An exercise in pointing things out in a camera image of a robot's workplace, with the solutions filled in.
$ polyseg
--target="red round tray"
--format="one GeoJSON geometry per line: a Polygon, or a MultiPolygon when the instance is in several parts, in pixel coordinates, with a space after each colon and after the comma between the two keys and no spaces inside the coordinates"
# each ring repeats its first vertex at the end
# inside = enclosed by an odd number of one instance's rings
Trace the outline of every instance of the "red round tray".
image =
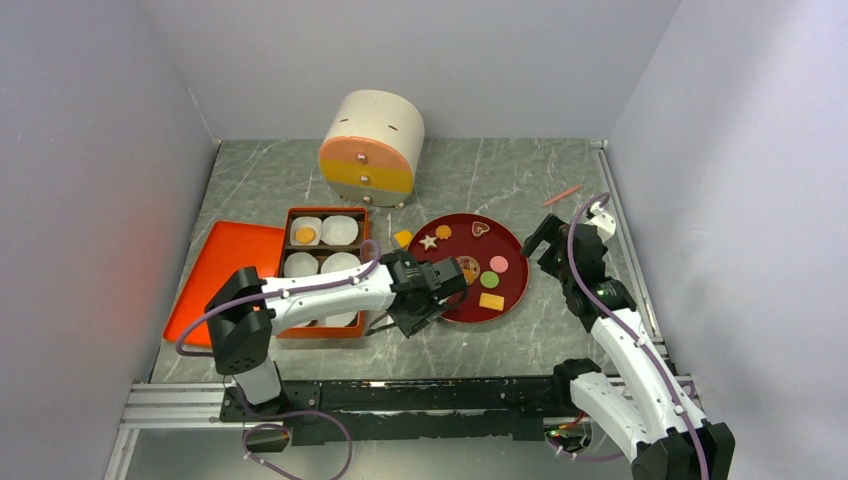
{"type": "Polygon", "coordinates": [[[446,257],[469,256],[480,264],[480,274],[490,271],[489,260],[500,255],[509,261],[509,269],[499,273],[500,283],[493,289],[484,288],[480,277],[468,288],[468,298],[462,304],[448,310],[442,318],[461,323],[483,323],[494,320],[509,312],[524,295],[527,281],[530,278],[530,265],[527,258],[521,255],[521,243],[509,230],[500,223],[473,213],[454,213],[439,217],[425,225],[412,237],[408,250],[419,260],[437,262],[446,257]],[[475,221],[489,226],[489,231],[480,237],[471,233],[471,225],[475,221]],[[436,248],[424,251],[419,240],[425,235],[436,236],[436,227],[447,225],[451,228],[451,237],[447,240],[436,240],[436,248]],[[504,297],[502,312],[480,306],[480,294],[490,293],[504,297]]]}

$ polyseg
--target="pink round candy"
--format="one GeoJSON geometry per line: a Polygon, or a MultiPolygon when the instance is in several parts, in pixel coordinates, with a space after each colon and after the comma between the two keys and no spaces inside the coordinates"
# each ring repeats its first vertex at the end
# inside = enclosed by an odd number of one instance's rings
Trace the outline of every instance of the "pink round candy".
{"type": "Polygon", "coordinates": [[[489,260],[489,267],[495,273],[503,273],[509,269],[509,261],[498,255],[497,257],[492,257],[492,259],[489,260]]]}

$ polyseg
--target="black linear rail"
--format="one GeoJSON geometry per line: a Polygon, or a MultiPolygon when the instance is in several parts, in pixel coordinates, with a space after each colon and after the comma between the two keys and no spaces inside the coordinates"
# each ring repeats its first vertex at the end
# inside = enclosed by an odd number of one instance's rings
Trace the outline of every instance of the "black linear rail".
{"type": "MultiPolygon", "coordinates": [[[[312,380],[284,382],[284,388],[290,402],[285,410],[330,413],[345,424],[354,440],[506,435],[514,440],[542,440],[543,418],[579,413],[556,401],[549,376],[312,380]]],[[[256,408],[266,415],[283,410],[279,405],[256,408]]],[[[227,389],[220,418],[223,422],[262,420],[242,409],[232,388],[227,389]]],[[[337,427],[317,417],[292,418],[286,425],[295,431],[293,445],[344,440],[337,427]]]]}

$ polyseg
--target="heart-shaped cookie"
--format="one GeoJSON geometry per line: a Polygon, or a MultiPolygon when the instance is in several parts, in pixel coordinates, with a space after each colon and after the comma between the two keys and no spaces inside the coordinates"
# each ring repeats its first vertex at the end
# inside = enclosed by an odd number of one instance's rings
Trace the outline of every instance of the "heart-shaped cookie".
{"type": "Polygon", "coordinates": [[[489,232],[489,226],[483,222],[474,221],[471,224],[471,234],[475,237],[482,237],[489,232]]]}

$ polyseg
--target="yellow cube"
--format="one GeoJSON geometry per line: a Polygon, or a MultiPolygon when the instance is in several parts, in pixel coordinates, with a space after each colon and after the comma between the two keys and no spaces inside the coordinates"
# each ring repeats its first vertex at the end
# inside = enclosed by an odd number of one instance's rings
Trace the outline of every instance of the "yellow cube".
{"type": "Polygon", "coordinates": [[[406,247],[408,247],[409,243],[412,241],[412,232],[409,230],[398,232],[394,234],[394,239],[398,248],[406,250],[406,247]]]}
{"type": "Polygon", "coordinates": [[[492,295],[491,293],[480,294],[480,306],[489,310],[497,310],[503,312],[504,298],[500,295],[492,295]]]}

